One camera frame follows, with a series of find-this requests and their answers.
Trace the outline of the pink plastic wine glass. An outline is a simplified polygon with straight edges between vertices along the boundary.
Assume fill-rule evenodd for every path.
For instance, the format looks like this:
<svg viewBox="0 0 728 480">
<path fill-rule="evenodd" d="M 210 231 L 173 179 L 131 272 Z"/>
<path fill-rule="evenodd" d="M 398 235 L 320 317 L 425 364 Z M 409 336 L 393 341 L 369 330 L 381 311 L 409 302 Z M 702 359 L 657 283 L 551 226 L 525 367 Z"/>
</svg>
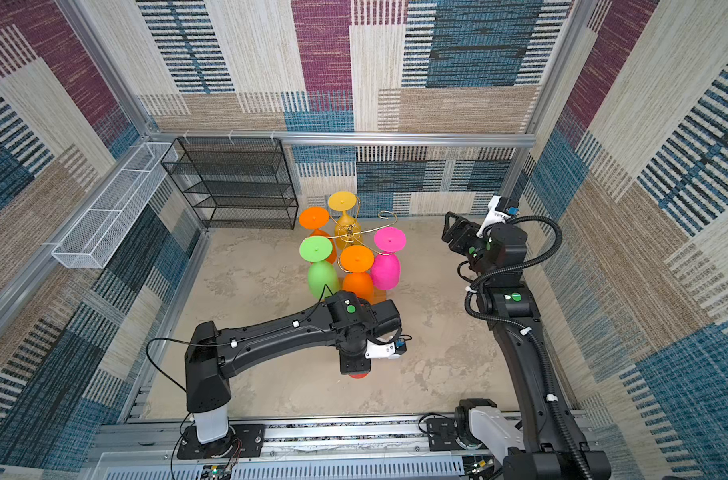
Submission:
<svg viewBox="0 0 728 480">
<path fill-rule="evenodd" d="M 401 262 L 397 253 L 407 246 L 406 234 L 396 227 L 386 227 L 375 233 L 374 243 L 379 249 L 371 268 L 374 286 L 392 290 L 400 282 Z"/>
</svg>

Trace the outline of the orange front wine glass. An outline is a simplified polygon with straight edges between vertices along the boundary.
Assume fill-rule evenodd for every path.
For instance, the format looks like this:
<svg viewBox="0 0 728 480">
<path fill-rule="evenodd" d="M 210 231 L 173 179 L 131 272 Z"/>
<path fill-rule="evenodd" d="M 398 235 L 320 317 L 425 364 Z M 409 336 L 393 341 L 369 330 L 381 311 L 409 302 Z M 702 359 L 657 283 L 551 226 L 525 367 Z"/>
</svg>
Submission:
<svg viewBox="0 0 728 480">
<path fill-rule="evenodd" d="M 347 272 L 342 289 L 355 293 L 369 303 L 374 301 L 374 281 L 369 273 L 375 256 L 371 249 L 363 245 L 347 247 L 341 254 L 340 265 Z"/>
</svg>

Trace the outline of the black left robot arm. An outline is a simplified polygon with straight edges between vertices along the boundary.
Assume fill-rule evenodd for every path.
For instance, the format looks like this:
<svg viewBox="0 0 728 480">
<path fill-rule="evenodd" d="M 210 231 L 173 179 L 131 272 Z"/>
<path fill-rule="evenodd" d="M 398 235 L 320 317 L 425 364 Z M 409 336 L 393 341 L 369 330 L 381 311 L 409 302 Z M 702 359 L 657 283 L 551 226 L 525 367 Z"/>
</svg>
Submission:
<svg viewBox="0 0 728 480">
<path fill-rule="evenodd" d="M 192 425 L 175 446 L 176 460 L 233 459 L 254 447 L 229 420 L 230 381 L 268 360 L 300 350 L 331 347 L 341 374 L 366 376 L 375 359 L 397 359 L 407 351 L 400 313 L 391 300 L 373 305 L 348 291 L 324 289 L 308 309 L 236 328 L 199 324 L 186 342 L 186 409 Z"/>
</svg>

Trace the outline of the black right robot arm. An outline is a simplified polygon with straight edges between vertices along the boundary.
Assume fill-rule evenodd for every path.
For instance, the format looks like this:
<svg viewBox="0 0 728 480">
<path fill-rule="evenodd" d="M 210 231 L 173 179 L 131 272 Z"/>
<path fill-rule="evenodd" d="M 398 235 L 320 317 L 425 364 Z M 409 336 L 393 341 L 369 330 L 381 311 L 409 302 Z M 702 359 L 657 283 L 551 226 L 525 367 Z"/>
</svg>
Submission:
<svg viewBox="0 0 728 480">
<path fill-rule="evenodd" d="M 525 269 L 552 257 L 563 233 L 552 219 L 529 215 L 483 227 L 463 216 L 445 216 L 442 239 L 466 257 L 476 273 L 464 308 L 494 333 L 508 367 L 521 415 L 519 429 L 497 419 L 493 407 L 463 400 L 456 431 L 464 443 L 481 443 L 502 464 L 507 479 L 608 479 L 605 452 L 590 447 L 565 401 L 547 351 Z"/>
</svg>

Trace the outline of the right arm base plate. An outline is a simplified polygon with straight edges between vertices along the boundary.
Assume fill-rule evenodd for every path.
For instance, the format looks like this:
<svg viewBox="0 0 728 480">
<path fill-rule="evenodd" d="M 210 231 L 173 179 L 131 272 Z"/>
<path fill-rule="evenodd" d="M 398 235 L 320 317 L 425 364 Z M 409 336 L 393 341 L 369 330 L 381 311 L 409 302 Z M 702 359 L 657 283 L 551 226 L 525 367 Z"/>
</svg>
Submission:
<svg viewBox="0 0 728 480">
<path fill-rule="evenodd" d="M 464 440 L 457 432 L 453 418 L 428 415 L 420 421 L 420 428 L 428 437 L 431 451 L 477 450 L 480 445 Z"/>
</svg>

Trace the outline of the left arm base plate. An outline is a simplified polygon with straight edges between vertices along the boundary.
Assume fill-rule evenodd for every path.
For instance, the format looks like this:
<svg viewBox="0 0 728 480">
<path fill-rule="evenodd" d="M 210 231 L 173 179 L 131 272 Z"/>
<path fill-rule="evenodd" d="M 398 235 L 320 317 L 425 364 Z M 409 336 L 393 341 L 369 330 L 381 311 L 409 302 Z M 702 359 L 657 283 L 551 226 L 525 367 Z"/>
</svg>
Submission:
<svg viewBox="0 0 728 480">
<path fill-rule="evenodd" d="M 257 458 L 261 455 L 265 437 L 265 424 L 231 424 L 225 437 L 202 443 L 197 428 L 190 425 L 183 431 L 177 449 L 178 460 Z"/>
</svg>

